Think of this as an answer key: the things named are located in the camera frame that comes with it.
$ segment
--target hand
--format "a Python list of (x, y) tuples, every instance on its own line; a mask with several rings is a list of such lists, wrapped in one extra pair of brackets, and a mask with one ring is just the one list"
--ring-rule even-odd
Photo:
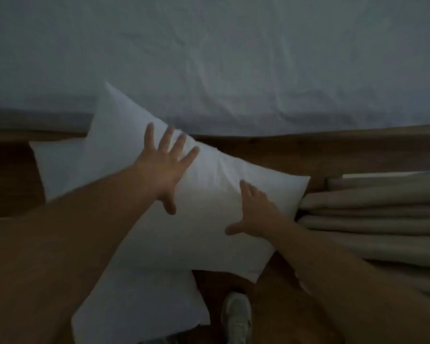
[(234, 235), (246, 233), (253, 237), (270, 238), (289, 224), (288, 219), (267, 195), (244, 180), (240, 182), (242, 196), (242, 221), (229, 225), (225, 233)]
[(163, 203), (168, 214), (175, 215), (177, 212), (174, 200), (175, 186), (195, 160), (199, 153), (199, 147), (194, 147), (179, 161), (178, 157), (183, 151), (186, 135), (182, 133), (168, 152), (174, 128), (168, 127), (166, 129), (158, 149), (155, 149), (154, 131), (153, 123), (147, 125), (144, 136), (145, 147), (133, 167), (138, 167), (140, 171), (144, 172), (146, 178), (155, 181), (153, 186), (156, 190), (157, 200)]

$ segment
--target forearm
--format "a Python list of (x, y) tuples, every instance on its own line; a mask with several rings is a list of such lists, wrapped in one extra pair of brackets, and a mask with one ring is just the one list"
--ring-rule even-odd
[(155, 201), (135, 168), (0, 226), (0, 342), (47, 343)]
[(347, 341), (430, 343), (430, 305), (422, 295), (297, 224), (273, 232), (271, 243)]

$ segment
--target beige curtain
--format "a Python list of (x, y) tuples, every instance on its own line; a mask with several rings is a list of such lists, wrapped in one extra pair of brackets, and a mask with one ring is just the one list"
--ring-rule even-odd
[(430, 296), (430, 175), (340, 178), (310, 193), (298, 220)]

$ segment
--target person's left hand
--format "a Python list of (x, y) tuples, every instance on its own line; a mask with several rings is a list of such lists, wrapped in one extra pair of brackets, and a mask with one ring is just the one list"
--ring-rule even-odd
[(172, 149), (168, 151), (174, 128), (168, 127), (166, 129), (157, 149), (155, 148), (154, 130), (153, 123), (147, 125), (144, 136), (145, 147), (133, 167), (137, 167), (141, 172), (144, 172), (146, 178), (154, 181), (153, 186), (157, 193), (157, 199), (163, 203), (168, 214), (175, 215), (177, 212), (174, 200), (175, 186), (195, 160), (199, 153), (199, 147), (193, 147), (179, 161), (178, 157), (183, 151), (186, 135), (182, 133), (175, 141)]

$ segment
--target person's right hand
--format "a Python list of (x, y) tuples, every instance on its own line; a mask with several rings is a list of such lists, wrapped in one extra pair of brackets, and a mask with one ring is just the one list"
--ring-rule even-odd
[(240, 182), (242, 196), (242, 221), (229, 225), (225, 233), (235, 235), (246, 233), (253, 237), (269, 239), (288, 226), (289, 221), (266, 194), (244, 180)]

